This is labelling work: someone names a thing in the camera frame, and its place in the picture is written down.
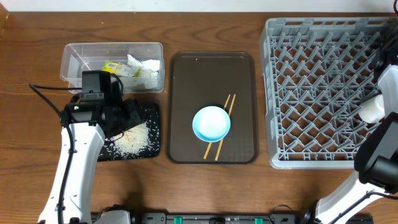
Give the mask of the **food crumbs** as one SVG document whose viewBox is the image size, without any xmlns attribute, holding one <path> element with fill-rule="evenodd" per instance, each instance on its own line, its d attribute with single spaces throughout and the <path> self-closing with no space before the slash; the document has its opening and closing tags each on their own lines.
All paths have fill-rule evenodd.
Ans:
<svg viewBox="0 0 398 224">
<path fill-rule="evenodd" d="M 107 139 L 103 149 L 105 152 L 102 155 L 107 152 L 111 160 L 155 157 L 160 152 L 159 126 L 148 120 Z"/>
</svg>

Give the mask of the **yellow snack wrapper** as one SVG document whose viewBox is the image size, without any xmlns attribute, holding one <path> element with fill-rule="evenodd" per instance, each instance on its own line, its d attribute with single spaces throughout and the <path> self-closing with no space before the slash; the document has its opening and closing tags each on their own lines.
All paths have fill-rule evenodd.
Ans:
<svg viewBox="0 0 398 224">
<path fill-rule="evenodd" d="M 104 72 L 113 73 L 120 77 L 138 77 L 141 67 L 131 67 L 123 63 L 105 61 L 102 69 Z"/>
</svg>

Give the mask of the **white napkin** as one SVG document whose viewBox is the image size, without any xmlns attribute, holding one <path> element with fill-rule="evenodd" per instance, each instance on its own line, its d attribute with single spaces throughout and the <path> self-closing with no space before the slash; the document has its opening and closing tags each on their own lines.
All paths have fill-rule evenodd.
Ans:
<svg viewBox="0 0 398 224">
<path fill-rule="evenodd" d="M 127 55 L 127 65 L 130 67 L 133 77 L 139 78 L 145 88 L 156 88 L 160 70 L 160 60 L 139 61 L 132 55 Z"/>
</svg>

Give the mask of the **light blue bowl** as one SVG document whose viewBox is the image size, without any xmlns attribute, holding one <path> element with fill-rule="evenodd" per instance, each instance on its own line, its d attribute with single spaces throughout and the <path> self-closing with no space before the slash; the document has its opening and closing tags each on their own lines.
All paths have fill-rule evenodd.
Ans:
<svg viewBox="0 0 398 224">
<path fill-rule="evenodd" d="M 228 113 L 218 106 L 207 106 L 200 109 L 193 117 L 192 129 L 195 136 L 205 142 L 222 140 L 231 127 Z"/>
</svg>

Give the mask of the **green cup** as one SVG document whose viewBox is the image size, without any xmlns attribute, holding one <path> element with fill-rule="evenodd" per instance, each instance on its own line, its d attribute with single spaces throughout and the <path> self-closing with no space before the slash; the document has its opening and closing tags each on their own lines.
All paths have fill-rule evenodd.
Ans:
<svg viewBox="0 0 398 224">
<path fill-rule="evenodd" d="M 377 123 L 385 117 L 384 98 L 377 95 L 360 104 L 359 117 L 366 123 Z"/>
</svg>

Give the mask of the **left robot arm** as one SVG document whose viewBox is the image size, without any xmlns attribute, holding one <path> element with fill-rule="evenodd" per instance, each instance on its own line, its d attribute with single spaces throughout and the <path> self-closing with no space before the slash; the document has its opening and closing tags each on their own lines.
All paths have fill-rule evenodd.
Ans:
<svg viewBox="0 0 398 224">
<path fill-rule="evenodd" d="M 135 99 L 70 102 L 62 115 L 60 159 L 39 223 L 91 223 L 97 160 L 107 138 L 144 121 Z"/>
</svg>

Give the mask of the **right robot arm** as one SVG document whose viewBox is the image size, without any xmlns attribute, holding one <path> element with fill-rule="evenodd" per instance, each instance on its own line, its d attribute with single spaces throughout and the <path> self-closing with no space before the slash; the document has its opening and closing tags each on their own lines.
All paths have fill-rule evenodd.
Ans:
<svg viewBox="0 0 398 224">
<path fill-rule="evenodd" d="M 397 22 L 384 34 L 373 60 L 384 120 L 360 146 L 354 172 L 317 202 L 310 223 L 346 223 L 380 198 L 397 199 Z"/>
</svg>

